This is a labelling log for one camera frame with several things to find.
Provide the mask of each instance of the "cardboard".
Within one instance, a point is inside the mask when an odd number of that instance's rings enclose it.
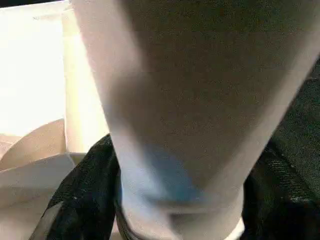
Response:
[[[34,87],[39,87],[38,90],[26,88],[27,91],[21,90],[18,92],[19,95],[12,96],[9,101],[7,96],[3,97],[5,102],[9,102],[6,106],[8,114],[10,109],[14,109],[15,115],[12,115],[10,120],[12,122],[4,122],[10,125],[2,124],[1,127],[6,127],[3,128],[4,131],[16,131],[13,134],[23,137],[0,159],[0,239],[2,240],[28,239],[64,177],[83,159],[95,142],[109,133],[73,11],[70,9],[64,11],[68,5],[68,1],[59,1],[0,9],[0,18],[11,20],[23,18],[22,21],[27,22],[34,34],[46,24],[54,22],[56,31],[50,32],[50,37],[55,42],[57,39],[61,40],[63,46],[55,48],[56,56],[61,55],[63,59],[62,72],[59,72],[61,66],[59,57],[54,58],[54,61],[58,62],[53,62],[51,58],[49,66],[44,64],[38,69],[32,68],[34,61],[39,62],[34,66],[47,63],[49,59],[46,58],[50,58],[51,54],[44,52],[41,58],[37,59],[32,58],[38,56],[36,52],[28,55],[30,57],[28,68],[32,74],[38,70],[44,72],[47,67],[51,68],[51,72],[55,72],[51,74],[47,71],[47,76],[42,75],[42,72],[35,75],[39,79],[43,77],[52,79],[50,80],[52,85],[45,86],[41,81],[38,83],[33,81]],[[0,28],[6,26],[4,21],[2,23],[4,25],[0,24]],[[11,26],[13,30],[8,31],[8,39],[14,37],[10,36],[10,33],[23,37],[30,32],[23,27],[20,29],[18,23]],[[14,51],[16,46],[12,44],[8,47]],[[29,47],[30,53],[33,49],[37,49],[35,44]],[[16,54],[19,56],[24,52],[17,51]],[[17,80],[18,85],[24,84],[23,80]],[[52,95],[50,89],[53,90],[55,84],[61,81],[65,84],[64,94],[57,99],[57,94]],[[3,82],[0,82],[0,88],[3,88]],[[18,98],[16,104],[11,102],[16,98]],[[26,104],[25,109],[20,110],[24,104]],[[62,110],[64,116],[57,119],[61,114],[61,107],[64,108]],[[14,121],[17,120],[22,125],[16,127]],[[116,227],[112,231],[111,239],[121,239]]]

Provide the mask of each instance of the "black fabric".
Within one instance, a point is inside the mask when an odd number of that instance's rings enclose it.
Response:
[[[320,200],[320,64],[297,94],[271,142]]]
[[[268,145],[245,185],[242,240],[318,240],[317,198],[288,162]]]
[[[88,151],[50,200],[47,209],[61,202],[62,207],[46,240],[109,239],[115,219],[113,200],[118,171],[107,135]]]

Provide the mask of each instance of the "black mesh fabric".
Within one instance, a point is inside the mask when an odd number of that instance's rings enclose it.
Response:
[[[320,62],[305,81],[271,142],[320,200]]]
[[[113,200],[118,172],[118,161],[107,135],[88,151],[50,200],[47,210],[59,203],[62,207],[45,239],[109,239],[115,218]]]
[[[265,148],[244,189],[241,239],[320,239],[317,198],[274,146]]]

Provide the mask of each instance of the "blue stain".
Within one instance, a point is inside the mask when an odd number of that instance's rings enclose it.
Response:
[[[161,200],[177,203],[203,201],[203,193],[193,184],[179,159],[160,147],[147,145],[144,150],[148,156],[147,164],[164,190],[161,191]]]

